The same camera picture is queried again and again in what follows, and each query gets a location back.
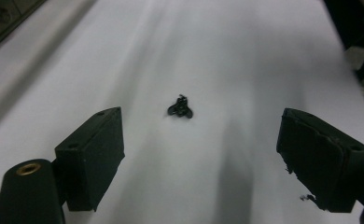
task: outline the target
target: black plastic part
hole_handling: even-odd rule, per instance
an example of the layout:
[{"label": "black plastic part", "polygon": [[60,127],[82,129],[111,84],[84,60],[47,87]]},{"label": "black plastic part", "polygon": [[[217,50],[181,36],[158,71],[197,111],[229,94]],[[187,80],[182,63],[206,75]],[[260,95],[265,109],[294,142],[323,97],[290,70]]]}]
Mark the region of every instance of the black plastic part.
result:
[{"label": "black plastic part", "polygon": [[168,108],[168,115],[186,116],[188,119],[193,118],[193,111],[188,107],[188,98],[184,95],[179,96],[176,103]]},{"label": "black plastic part", "polygon": [[124,158],[120,108],[93,115],[55,150],[69,210],[96,210]]},{"label": "black plastic part", "polygon": [[58,190],[59,202],[60,205],[63,205],[66,202],[66,193],[63,181],[67,179],[68,176],[66,176],[65,172],[60,170],[60,167],[57,166],[57,160],[53,161],[51,165],[53,167],[54,179],[56,181],[55,184]]},{"label": "black plastic part", "polygon": [[64,223],[49,161],[26,161],[5,173],[0,193],[0,224],[9,223]]},{"label": "black plastic part", "polygon": [[277,152],[316,205],[349,213],[364,190],[364,145],[311,114],[286,108]]}]

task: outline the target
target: brass insert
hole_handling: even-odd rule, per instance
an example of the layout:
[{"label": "brass insert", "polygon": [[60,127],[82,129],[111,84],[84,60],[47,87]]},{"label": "brass insert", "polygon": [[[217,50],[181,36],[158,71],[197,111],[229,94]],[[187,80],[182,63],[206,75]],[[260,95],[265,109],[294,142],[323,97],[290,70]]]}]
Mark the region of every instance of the brass insert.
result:
[{"label": "brass insert", "polygon": [[39,163],[29,163],[26,165],[23,165],[22,167],[20,167],[16,174],[17,175],[30,175],[35,173],[37,170],[40,169],[40,164]]}]

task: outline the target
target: small black object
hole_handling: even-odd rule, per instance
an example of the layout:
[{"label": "small black object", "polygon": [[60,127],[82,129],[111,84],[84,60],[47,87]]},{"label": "small black object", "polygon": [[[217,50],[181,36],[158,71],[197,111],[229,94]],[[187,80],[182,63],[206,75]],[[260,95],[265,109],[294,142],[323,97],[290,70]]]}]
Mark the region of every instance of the small black object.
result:
[{"label": "small black object", "polygon": [[186,116],[188,119],[193,118],[193,111],[188,107],[188,98],[182,94],[179,96],[176,103],[168,108],[168,114],[179,117]]}]

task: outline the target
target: white table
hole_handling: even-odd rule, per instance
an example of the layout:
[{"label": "white table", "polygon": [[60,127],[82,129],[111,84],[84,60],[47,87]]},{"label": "white table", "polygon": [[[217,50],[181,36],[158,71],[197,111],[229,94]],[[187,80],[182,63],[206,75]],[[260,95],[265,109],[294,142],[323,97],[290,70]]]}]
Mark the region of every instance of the white table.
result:
[{"label": "white table", "polygon": [[[166,116],[179,93],[193,119]],[[364,143],[364,97],[321,1],[49,0],[0,47],[0,186],[97,111],[126,158],[67,223],[343,223],[275,151],[285,107]]]}]

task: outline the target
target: screw hole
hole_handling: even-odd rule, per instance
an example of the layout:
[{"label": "screw hole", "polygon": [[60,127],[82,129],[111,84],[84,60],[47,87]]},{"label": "screw hole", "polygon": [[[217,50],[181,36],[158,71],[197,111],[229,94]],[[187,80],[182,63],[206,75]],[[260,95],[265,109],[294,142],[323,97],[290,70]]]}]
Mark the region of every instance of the screw hole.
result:
[{"label": "screw hole", "polygon": [[29,163],[26,165],[23,165],[22,167],[20,167],[16,174],[17,175],[30,175],[35,173],[37,170],[40,169],[40,164],[39,163]]},{"label": "screw hole", "polygon": [[73,143],[73,144],[70,144],[68,147],[69,148],[75,148],[75,147],[78,147],[79,144],[78,143]]}]

